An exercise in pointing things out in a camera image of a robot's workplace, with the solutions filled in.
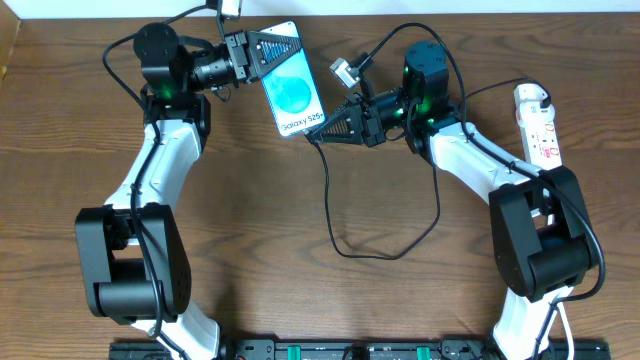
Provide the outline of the blue Galaxy smartphone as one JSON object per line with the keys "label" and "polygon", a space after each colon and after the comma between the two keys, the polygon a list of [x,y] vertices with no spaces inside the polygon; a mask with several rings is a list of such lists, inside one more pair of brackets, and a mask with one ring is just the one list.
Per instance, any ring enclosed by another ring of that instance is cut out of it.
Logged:
{"label": "blue Galaxy smartphone", "polygon": [[325,122],[325,112],[304,48],[262,79],[276,127],[283,137]]}

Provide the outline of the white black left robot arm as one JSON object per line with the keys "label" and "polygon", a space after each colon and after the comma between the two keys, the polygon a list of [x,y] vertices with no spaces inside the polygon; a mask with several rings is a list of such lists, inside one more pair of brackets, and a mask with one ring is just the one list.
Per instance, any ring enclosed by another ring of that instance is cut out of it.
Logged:
{"label": "white black left robot arm", "polygon": [[144,331],[171,359],[229,355],[218,323],[191,297],[191,267],[174,210],[211,131],[208,92],[265,80],[303,51],[284,22],[228,33],[219,44],[155,22],[129,36],[145,78],[134,99],[144,140],[127,176],[75,234],[90,312]]}

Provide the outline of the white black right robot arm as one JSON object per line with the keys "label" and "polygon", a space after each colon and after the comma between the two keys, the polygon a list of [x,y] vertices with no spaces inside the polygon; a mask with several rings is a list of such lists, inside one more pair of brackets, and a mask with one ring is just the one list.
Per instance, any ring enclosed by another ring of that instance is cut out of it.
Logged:
{"label": "white black right robot arm", "polygon": [[351,94],[308,140],[316,147],[373,147],[397,128],[434,171],[454,175],[481,197],[489,208],[494,259],[507,285],[492,332],[497,353],[505,359],[543,357],[554,319],[579,298],[575,287],[588,271],[606,271],[575,174],[563,165],[519,159],[484,137],[468,119],[466,105],[449,99],[448,82],[461,73],[442,41],[411,46],[400,87],[384,93],[375,93],[366,79],[372,61],[365,53],[332,64]]}

